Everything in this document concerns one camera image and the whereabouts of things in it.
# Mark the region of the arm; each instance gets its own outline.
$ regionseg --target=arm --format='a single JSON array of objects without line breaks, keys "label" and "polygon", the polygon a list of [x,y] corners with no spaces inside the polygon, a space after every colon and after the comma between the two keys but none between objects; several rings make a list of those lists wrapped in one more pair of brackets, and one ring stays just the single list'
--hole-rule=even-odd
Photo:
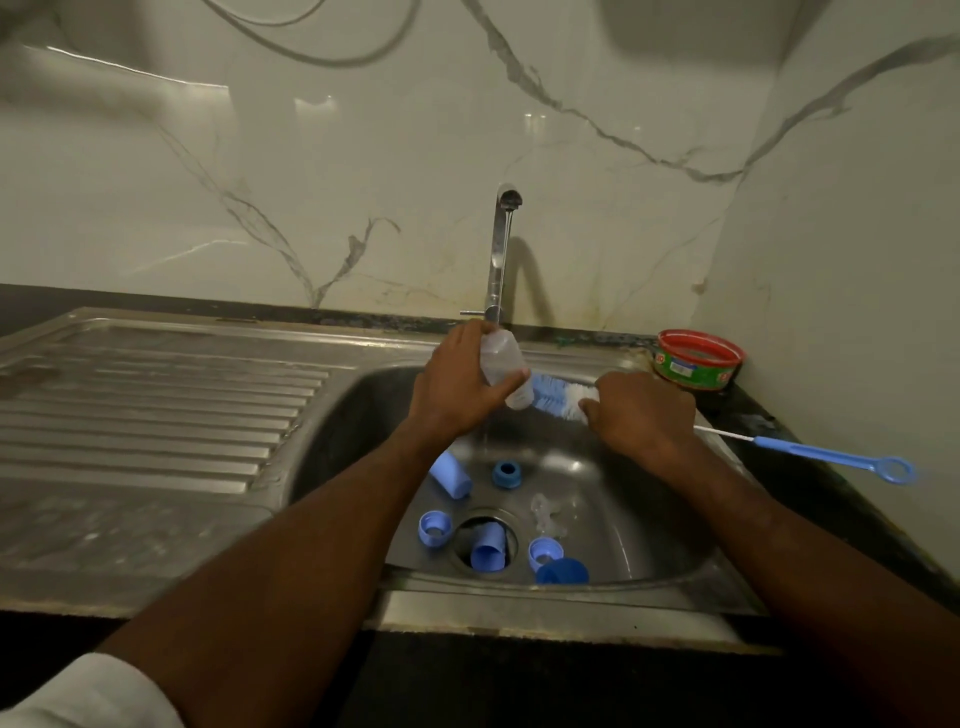
[{"label": "arm", "polygon": [[479,355],[489,330],[479,321],[453,329],[382,446],[200,568],[100,651],[150,677],[192,728],[305,722],[433,461],[527,376],[486,385]]},{"label": "arm", "polygon": [[770,611],[879,713],[960,724],[960,618],[730,468],[694,434],[691,395],[650,375],[597,388],[599,402],[581,402],[590,427],[683,495]]}]

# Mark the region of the brush handle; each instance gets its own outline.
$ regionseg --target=brush handle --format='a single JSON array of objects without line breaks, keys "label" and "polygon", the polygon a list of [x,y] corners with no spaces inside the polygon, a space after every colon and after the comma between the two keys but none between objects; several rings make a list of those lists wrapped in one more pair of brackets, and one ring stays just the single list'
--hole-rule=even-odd
[{"label": "brush handle", "polygon": [[913,465],[901,457],[864,457],[851,455],[848,452],[826,448],[814,448],[811,445],[791,443],[773,437],[755,437],[754,445],[760,448],[775,449],[780,452],[789,452],[791,455],[800,455],[813,460],[823,460],[837,465],[849,465],[852,468],[870,471],[879,475],[888,483],[906,485],[912,483],[916,477]]}]

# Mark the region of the shirt sleeve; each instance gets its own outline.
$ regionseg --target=shirt sleeve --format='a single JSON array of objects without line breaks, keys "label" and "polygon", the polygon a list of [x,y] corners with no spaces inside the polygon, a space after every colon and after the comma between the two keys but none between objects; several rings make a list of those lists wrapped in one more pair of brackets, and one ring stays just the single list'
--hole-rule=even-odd
[{"label": "shirt sleeve", "polygon": [[22,703],[0,728],[184,728],[153,680],[110,655],[91,652]]}]

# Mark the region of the person's left hand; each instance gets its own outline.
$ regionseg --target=person's left hand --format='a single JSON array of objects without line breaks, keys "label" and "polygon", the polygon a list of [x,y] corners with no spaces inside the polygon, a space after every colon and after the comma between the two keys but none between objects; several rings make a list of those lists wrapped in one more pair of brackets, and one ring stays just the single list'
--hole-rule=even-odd
[{"label": "person's left hand", "polygon": [[512,372],[491,387],[480,371],[480,337],[496,324],[471,321],[454,328],[417,376],[407,420],[433,444],[448,447],[477,427],[527,380]]}]

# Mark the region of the faucet spout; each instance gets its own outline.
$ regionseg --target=faucet spout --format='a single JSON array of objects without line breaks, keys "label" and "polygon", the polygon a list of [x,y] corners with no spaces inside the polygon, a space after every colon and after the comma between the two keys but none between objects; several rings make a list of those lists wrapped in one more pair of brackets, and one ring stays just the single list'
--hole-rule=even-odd
[{"label": "faucet spout", "polygon": [[496,208],[493,212],[493,242],[490,250],[490,274],[487,277],[487,300],[483,317],[500,323],[503,313],[503,276],[507,265],[507,244],[510,242],[510,224],[514,212],[523,205],[523,198],[511,184],[504,184],[496,191]]}]

